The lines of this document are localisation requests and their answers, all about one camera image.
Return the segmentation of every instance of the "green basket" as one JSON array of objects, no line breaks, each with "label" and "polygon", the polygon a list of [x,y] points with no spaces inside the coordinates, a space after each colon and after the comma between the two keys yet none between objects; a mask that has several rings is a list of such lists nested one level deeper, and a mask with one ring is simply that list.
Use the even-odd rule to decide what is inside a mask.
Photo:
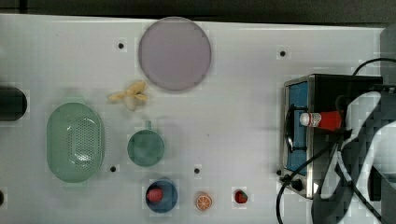
[{"label": "green basket", "polygon": [[89,179],[105,156],[104,127],[99,116],[82,103],[67,103],[47,123],[47,162],[62,181]]}]

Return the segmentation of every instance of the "orange fruit slice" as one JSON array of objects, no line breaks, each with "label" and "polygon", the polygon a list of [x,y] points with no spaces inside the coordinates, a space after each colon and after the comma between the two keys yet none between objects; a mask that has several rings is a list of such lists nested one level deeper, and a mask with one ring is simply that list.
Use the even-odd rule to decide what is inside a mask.
[{"label": "orange fruit slice", "polygon": [[205,211],[212,205],[212,199],[207,194],[201,194],[197,199],[197,208]]}]

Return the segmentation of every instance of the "white table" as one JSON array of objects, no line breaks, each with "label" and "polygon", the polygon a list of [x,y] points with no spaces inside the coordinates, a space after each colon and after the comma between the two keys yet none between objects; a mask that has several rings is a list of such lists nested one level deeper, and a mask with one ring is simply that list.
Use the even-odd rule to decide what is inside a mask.
[{"label": "white table", "polygon": [[[153,22],[0,15],[0,81],[29,97],[21,120],[0,122],[0,190],[7,195],[0,223],[276,223],[283,83],[313,73],[351,74],[379,56],[382,31],[197,22],[213,49],[205,81],[183,93],[148,83],[148,104],[130,112],[106,97],[136,79],[147,80],[136,51]],[[117,48],[120,42],[124,49]],[[379,69],[370,65],[361,74],[378,75]],[[106,126],[102,168],[76,186],[54,177],[46,162],[47,119],[73,95],[82,95]],[[136,166],[126,151],[145,119],[167,146],[161,163],[151,168]],[[113,165],[115,173],[109,172]],[[162,176],[177,183],[179,202],[158,217],[143,197],[149,182]],[[246,206],[232,202],[238,187],[250,196]],[[206,213],[194,206],[199,190],[213,198]],[[289,190],[284,198],[285,223],[311,222],[311,202]],[[345,223],[373,223],[366,213],[356,199]]]}]

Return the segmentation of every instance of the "green mug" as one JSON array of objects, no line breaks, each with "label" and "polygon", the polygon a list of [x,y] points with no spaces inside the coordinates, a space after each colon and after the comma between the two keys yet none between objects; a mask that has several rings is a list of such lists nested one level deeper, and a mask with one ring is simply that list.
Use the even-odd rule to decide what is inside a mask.
[{"label": "green mug", "polygon": [[161,136],[151,130],[151,121],[146,120],[146,130],[135,133],[128,142],[128,155],[139,166],[152,166],[161,160],[165,143]]}]

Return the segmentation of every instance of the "blue cup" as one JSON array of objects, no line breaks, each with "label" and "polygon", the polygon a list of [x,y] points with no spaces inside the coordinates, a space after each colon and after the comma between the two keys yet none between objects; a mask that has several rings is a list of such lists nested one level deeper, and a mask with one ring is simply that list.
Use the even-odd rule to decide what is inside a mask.
[{"label": "blue cup", "polygon": [[139,166],[152,166],[161,160],[165,143],[161,136],[151,130],[151,121],[146,120],[146,130],[135,133],[128,142],[129,158]]},{"label": "blue cup", "polygon": [[175,187],[175,184],[171,180],[169,180],[168,178],[161,178],[155,181],[148,187],[146,195],[151,189],[163,190],[163,198],[157,203],[151,203],[146,197],[146,204],[153,212],[167,213],[175,207],[178,197],[177,189]]}]

